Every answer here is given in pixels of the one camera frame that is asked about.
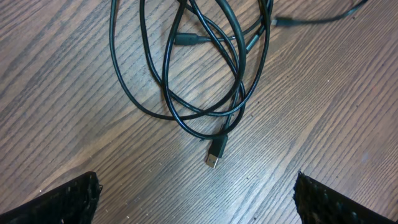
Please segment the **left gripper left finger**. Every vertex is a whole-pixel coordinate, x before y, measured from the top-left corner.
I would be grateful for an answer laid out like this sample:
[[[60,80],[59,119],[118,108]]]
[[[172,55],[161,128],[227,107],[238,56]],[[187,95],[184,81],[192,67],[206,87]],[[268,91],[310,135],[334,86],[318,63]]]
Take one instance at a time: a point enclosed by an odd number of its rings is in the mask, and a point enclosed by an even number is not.
[[[103,186],[93,171],[1,214],[1,223],[91,223]]]

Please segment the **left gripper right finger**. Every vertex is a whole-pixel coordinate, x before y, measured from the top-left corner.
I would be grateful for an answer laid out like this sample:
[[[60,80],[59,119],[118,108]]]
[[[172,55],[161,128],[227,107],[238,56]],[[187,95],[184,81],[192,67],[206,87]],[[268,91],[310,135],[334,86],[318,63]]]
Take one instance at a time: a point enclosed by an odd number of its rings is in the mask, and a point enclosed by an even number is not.
[[[293,199],[304,224],[397,224],[299,172]]]

